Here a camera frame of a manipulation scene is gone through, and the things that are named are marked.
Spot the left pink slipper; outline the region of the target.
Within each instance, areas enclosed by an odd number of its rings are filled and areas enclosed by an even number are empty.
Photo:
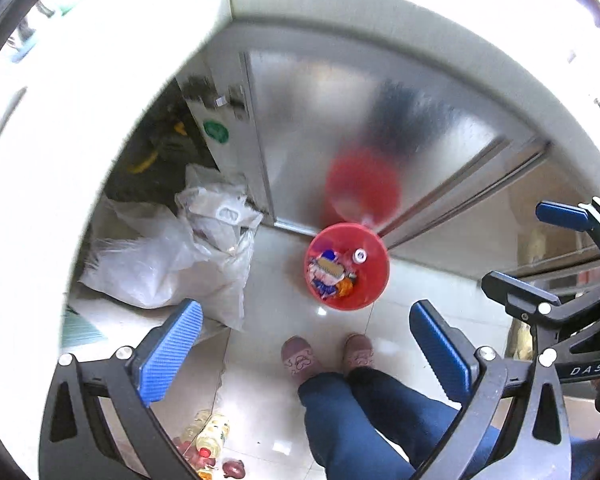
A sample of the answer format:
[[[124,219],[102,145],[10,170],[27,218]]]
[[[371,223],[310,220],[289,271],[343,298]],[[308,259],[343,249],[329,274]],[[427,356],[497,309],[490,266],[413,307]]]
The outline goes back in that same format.
[[[284,342],[280,358],[285,370],[298,386],[324,372],[324,366],[315,356],[311,345],[299,336],[293,336]]]

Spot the red trash bucket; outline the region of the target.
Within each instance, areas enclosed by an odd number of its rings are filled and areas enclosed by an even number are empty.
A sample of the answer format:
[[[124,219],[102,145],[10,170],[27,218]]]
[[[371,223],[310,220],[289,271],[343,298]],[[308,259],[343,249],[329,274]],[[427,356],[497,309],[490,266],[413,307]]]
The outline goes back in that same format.
[[[358,248],[367,252],[367,260],[362,264],[352,261],[352,255]],[[352,294],[347,297],[338,298],[336,294],[321,297],[310,283],[310,260],[327,249],[336,252],[344,267],[344,278],[354,281]],[[339,311],[352,312],[370,306],[384,292],[389,274],[390,261],[385,244],[377,234],[357,223],[341,222],[319,232],[304,255],[303,275],[310,294],[327,307]]]

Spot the right pink slipper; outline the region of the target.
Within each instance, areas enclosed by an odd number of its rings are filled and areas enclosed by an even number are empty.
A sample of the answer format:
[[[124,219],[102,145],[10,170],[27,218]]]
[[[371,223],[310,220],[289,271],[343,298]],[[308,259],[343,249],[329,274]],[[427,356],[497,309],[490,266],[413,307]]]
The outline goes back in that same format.
[[[374,368],[375,356],[370,338],[363,334],[351,334],[343,345],[342,371],[348,376],[358,368]]]

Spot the orange plastic jar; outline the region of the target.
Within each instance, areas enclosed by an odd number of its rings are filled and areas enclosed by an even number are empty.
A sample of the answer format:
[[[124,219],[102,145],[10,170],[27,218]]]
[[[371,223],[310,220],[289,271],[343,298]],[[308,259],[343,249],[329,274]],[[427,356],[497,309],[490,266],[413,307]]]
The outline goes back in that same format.
[[[347,297],[352,294],[352,290],[354,289],[354,281],[350,278],[343,278],[336,285],[336,296],[338,298]]]

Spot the person blue trouser legs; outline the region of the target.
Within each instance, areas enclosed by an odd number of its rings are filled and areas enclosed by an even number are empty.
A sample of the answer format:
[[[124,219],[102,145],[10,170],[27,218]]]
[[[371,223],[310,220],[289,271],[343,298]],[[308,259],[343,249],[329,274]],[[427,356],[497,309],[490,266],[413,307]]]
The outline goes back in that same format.
[[[298,395],[312,455],[329,479],[412,478],[457,415],[370,367],[316,375]]]

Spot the white plastic sack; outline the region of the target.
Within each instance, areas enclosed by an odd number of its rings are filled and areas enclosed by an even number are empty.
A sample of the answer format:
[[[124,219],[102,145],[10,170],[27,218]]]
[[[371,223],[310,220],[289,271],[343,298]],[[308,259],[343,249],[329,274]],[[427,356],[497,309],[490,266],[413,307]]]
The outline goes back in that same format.
[[[174,203],[102,197],[92,215],[81,283],[144,310],[193,299],[206,318],[239,330],[263,219],[250,203],[245,177],[190,164]]]

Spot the clear plastic bottle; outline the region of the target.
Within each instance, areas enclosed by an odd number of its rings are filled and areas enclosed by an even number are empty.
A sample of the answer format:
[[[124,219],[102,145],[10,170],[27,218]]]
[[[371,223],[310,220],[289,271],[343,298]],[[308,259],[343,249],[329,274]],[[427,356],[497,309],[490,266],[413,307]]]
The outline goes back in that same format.
[[[355,264],[362,264],[367,260],[367,252],[363,248],[355,249],[352,255],[352,261]]]

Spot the pink slipper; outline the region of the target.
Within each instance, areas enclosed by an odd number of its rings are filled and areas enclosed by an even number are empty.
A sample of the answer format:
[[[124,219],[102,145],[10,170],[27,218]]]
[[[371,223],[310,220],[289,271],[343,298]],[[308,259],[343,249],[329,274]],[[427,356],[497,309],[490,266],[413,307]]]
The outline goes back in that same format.
[[[351,334],[343,345],[342,371],[348,376],[358,368],[374,368],[375,356],[370,338],[363,334]]]
[[[280,358],[285,370],[298,386],[324,372],[324,366],[315,356],[311,345],[299,336],[293,336],[284,342]]]

